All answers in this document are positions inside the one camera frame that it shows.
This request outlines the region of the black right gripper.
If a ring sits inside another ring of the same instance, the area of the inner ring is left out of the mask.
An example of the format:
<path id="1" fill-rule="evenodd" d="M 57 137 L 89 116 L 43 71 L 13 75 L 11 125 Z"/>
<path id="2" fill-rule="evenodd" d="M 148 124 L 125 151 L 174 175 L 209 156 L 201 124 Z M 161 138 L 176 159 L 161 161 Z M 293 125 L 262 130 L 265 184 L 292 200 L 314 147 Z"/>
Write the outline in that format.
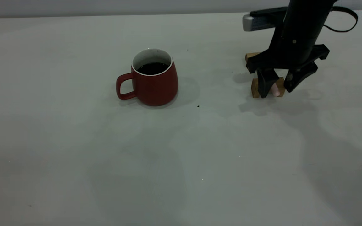
<path id="1" fill-rule="evenodd" d="M 292 92 L 304 79 L 318 70 L 315 60 L 325 60 L 330 50 L 324 45 L 316 45 L 313 40 L 284 40 L 281 32 L 273 33 L 267 50 L 251 57 L 246 57 L 246 68 L 250 73 L 257 71 L 258 92 L 266 98 L 269 92 L 280 96 L 276 82 L 279 76 L 274 69 L 289 70 L 283 83 L 286 91 Z"/>

